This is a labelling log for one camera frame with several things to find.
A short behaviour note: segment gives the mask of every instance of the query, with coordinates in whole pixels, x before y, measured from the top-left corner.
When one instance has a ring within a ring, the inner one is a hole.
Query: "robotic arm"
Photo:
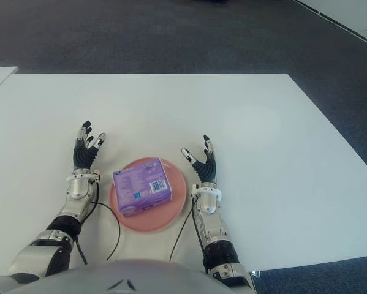
[[[9,274],[17,282],[27,284],[43,277],[65,271],[69,267],[73,242],[81,232],[81,225],[88,215],[89,204],[95,199],[94,183],[100,180],[91,165],[105,140],[105,133],[98,136],[88,148],[93,137],[89,121],[78,131],[73,153],[74,168],[67,178],[70,187],[66,192],[66,203],[52,223],[30,242],[15,258]]]
[[[221,191],[216,184],[216,161],[213,145],[208,136],[205,140],[204,153],[206,162],[199,162],[187,149],[182,149],[183,156],[191,163],[201,180],[201,187],[193,185],[192,196],[197,199],[195,222],[199,223],[200,239],[203,249],[203,265],[209,273],[223,284],[231,287],[249,285],[250,278],[238,254],[227,236],[227,230],[221,219]]]

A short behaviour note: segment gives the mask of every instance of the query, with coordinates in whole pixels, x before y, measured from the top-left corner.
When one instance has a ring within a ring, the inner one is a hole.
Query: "round plate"
[[[125,168],[143,164],[156,157],[145,157],[137,159],[125,166]],[[118,202],[116,201],[115,186],[112,184],[110,189],[110,206],[118,216],[119,221],[127,228],[131,228],[140,232],[151,232],[160,230],[171,223],[181,212],[184,202],[186,201],[186,181],[181,171],[171,162],[161,159],[165,174],[171,185],[172,197],[167,203],[163,203],[145,210],[134,216],[124,217],[119,211]]]

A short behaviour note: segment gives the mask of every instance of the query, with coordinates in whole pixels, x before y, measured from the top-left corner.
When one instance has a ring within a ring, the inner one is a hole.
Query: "black cable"
[[[84,264],[87,265],[88,262],[86,261],[86,258],[85,258],[85,255],[84,255],[84,252],[82,251],[81,247],[80,247],[80,243],[78,242],[78,238],[75,237],[74,239],[75,241],[75,245],[77,246],[77,249],[78,249],[78,253],[80,254],[81,256],[81,259],[83,260]]]
[[[186,225],[186,222],[187,222],[187,220],[189,219],[190,213],[191,213],[191,211],[193,210],[194,205],[197,203],[197,200],[198,200],[198,199],[195,199],[195,202],[191,205],[191,209],[190,209],[190,211],[189,211],[189,214],[186,216],[186,218],[185,218],[185,220],[184,220],[184,222],[183,222],[183,225],[182,225],[182,227],[181,227],[181,230],[179,231],[178,237],[176,237],[175,244],[174,244],[174,245],[173,245],[173,247],[172,247],[172,251],[171,251],[171,254],[170,254],[170,259],[169,259],[169,261],[171,261],[173,251],[175,250],[176,244],[178,243],[178,240],[179,240],[179,238],[180,238],[180,236],[181,236],[181,234],[182,234],[182,231],[183,231],[184,225]]]
[[[198,242],[200,243],[202,256],[203,258],[205,258],[205,250],[202,247],[200,233],[198,232],[197,223],[195,222],[195,218],[194,218],[194,209],[191,209],[191,216],[193,218],[194,228],[195,228],[195,232],[197,233]]]
[[[92,203],[95,203],[95,206],[96,206],[97,204],[99,204],[99,205],[102,205],[102,206],[104,206],[104,207],[108,208],[108,209],[112,212],[112,214],[115,216],[116,222],[118,223],[118,227],[119,227],[118,240],[117,240],[117,241],[116,241],[116,243],[115,243],[115,247],[114,247],[114,249],[111,251],[110,255],[109,255],[109,256],[107,257],[107,259],[106,259],[106,261],[108,261],[108,260],[110,259],[110,257],[114,254],[114,252],[115,252],[116,248],[118,247],[119,241],[120,241],[120,239],[121,239],[121,224],[120,224],[119,219],[118,219],[118,216],[116,216],[116,214],[115,214],[114,210],[112,210],[108,205],[106,205],[106,204],[104,204],[104,203],[101,203],[101,202],[92,202]]]

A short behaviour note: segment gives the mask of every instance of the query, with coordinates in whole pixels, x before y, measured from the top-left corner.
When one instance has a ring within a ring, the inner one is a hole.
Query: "gray carpet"
[[[12,65],[288,73],[367,163],[367,44],[292,0],[0,0],[0,66]],[[260,293],[367,293],[367,258],[262,276]]]

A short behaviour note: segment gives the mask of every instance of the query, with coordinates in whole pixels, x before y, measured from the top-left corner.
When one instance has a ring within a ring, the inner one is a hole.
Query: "tissue box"
[[[113,173],[119,211],[132,216],[171,200],[172,190],[160,158]]]

